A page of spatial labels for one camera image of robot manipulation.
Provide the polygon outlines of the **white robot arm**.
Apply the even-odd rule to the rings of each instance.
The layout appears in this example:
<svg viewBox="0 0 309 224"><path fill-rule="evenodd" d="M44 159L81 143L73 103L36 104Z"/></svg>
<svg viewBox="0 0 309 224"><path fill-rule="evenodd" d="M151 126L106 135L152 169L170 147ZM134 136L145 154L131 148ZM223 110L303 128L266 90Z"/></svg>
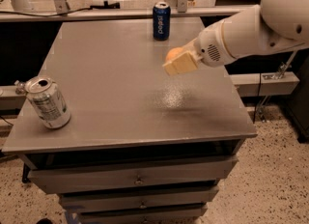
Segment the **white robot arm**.
<svg viewBox="0 0 309 224"><path fill-rule="evenodd" d="M163 65L169 75L216 68L251 55L271 55L309 46L309 0L261 0L221 19L196 39L171 49Z"/></svg>

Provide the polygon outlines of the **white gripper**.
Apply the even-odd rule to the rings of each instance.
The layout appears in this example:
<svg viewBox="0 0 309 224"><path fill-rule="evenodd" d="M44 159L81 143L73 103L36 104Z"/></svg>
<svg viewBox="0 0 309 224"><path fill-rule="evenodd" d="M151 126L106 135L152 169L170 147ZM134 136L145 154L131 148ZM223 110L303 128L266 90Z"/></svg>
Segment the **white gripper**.
<svg viewBox="0 0 309 224"><path fill-rule="evenodd" d="M202 61L209 67L232 64L236 58L228 51L223 38L223 24L220 20L202 30L198 37L183 46L183 51L172 60L163 64L168 75L182 74L198 69Z"/></svg>

